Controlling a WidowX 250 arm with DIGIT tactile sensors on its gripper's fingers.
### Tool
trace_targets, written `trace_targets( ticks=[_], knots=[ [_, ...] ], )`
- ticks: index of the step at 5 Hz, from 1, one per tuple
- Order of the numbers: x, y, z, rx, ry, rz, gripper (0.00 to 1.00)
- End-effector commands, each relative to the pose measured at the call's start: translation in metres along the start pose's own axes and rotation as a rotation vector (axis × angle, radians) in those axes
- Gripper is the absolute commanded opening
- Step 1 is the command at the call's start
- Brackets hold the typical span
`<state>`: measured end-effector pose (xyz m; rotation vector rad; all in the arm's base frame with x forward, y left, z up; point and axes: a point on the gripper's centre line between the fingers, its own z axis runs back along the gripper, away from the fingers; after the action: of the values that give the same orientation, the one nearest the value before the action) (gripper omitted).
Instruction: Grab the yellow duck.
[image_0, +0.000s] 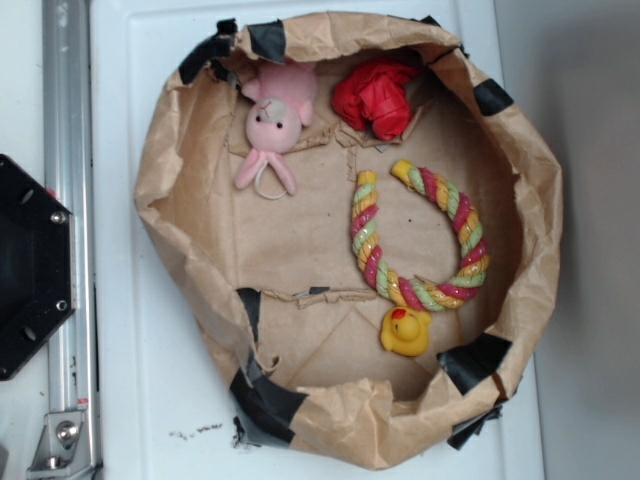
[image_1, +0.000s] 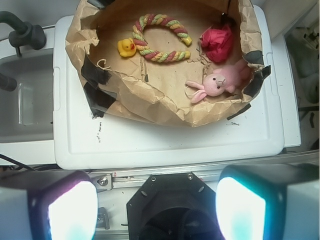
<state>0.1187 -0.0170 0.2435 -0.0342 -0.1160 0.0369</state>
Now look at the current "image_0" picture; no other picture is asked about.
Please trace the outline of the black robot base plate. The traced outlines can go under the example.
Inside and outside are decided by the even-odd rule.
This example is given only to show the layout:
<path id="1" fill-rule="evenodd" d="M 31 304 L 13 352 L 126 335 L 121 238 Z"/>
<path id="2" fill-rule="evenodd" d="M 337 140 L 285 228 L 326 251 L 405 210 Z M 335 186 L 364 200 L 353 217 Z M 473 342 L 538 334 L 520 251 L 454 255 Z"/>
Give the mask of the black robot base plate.
<path id="1" fill-rule="evenodd" d="M 12 379 L 74 312 L 72 213 L 1 156 L 1 379 Z"/>

